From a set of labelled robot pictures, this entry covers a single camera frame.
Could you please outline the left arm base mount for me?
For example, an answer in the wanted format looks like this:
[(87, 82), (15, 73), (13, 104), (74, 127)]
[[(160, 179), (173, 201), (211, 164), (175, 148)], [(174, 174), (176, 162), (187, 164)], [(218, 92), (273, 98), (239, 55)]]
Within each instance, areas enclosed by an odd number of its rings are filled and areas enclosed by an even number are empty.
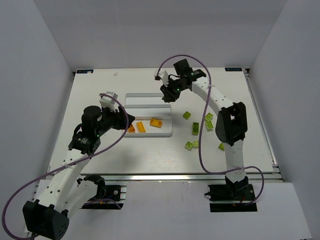
[(76, 180), (79, 187), (83, 181), (91, 181), (97, 185), (97, 193), (90, 198), (81, 208), (85, 210), (121, 210), (125, 197), (121, 197), (121, 185), (106, 184), (105, 179), (97, 174), (87, 175)]

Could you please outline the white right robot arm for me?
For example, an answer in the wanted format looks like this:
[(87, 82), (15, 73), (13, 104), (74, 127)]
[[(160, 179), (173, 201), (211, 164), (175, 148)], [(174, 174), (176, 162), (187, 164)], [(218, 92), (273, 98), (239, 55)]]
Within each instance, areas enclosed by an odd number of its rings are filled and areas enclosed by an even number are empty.
[(185, 58), (173, 66), (177, 74), (175, 79), (161, 68), (154, 74), (156, 81), (162, 81), (160, 90), (163, 101), (175, 102), (184, 90), (190, 90), (205, 101), (205, 107), (211, 108), (217, 116), (215, 134), (224, 145), (226, 183), (244, 188), (249, 182), (243, 158), (243, 144), (248, 130), (245, 104), (234, 102), (221, 93), (213, 85), (208, 68), (194, 70)]

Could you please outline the yellow lego brick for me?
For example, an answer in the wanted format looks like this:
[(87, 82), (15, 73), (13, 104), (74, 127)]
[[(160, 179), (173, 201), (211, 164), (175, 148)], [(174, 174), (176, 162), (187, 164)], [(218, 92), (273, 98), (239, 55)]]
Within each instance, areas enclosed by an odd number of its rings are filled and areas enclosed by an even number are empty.
[(138, 121), (136, 123), (136, 126), (137, 126), (137, 129), (138, 129), (139, 133), (145, 133), (146, 132), (145, 126), (144, 126), (142, 121)]

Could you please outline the orange rounded lego piece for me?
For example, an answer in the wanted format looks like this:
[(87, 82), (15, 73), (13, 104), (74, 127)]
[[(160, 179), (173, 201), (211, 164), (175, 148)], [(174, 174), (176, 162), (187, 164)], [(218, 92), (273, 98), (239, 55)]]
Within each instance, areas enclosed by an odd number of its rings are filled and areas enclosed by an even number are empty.
[(136, 130), (135, 130), (135, 127), (133, 126), (133, 124), (131, 124), (127, 130), (129, 133), (135, 133)]

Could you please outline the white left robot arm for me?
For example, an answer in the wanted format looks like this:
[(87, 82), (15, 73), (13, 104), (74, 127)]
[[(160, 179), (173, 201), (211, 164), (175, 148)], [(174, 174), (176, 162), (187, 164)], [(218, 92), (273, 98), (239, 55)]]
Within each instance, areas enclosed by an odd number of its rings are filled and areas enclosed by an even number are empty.
[(35, 199), (27, 201), (23, 216), (28, 231), (51, 240), (60, 240), (66, 233), (70, 218), (89, 200), (100, 200), (106, 194), (103, 177), (91, 174), (79, 179), (101, 144), (100, 137), (110, 129), (125, 130), (135, 117), (121, 107), (88, 106), (76, 126), (64, 161), (63, 169), (55, 173), (46, 189)]

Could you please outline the orange lego brick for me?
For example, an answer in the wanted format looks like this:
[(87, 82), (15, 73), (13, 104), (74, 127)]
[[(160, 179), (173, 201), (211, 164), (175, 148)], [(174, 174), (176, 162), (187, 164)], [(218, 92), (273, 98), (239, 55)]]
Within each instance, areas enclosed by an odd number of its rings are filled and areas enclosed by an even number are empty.
[(163, 121), (155, 118), (151, 118), (149, 125), (155, 128), (161, 128), (163, 126)]

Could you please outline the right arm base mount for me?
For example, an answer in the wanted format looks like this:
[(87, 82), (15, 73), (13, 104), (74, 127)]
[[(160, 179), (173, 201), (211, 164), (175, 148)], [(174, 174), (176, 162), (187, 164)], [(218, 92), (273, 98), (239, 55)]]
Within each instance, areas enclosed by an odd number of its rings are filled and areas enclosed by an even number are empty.
[(226, 184), (208, 185), (208, 192), (204, 197), (209, 200), (211, 213), (250, 213), (257, 212), (257, 204), (253, 201), (256, 196), (251, 184), (240, 193), (232, 196)]

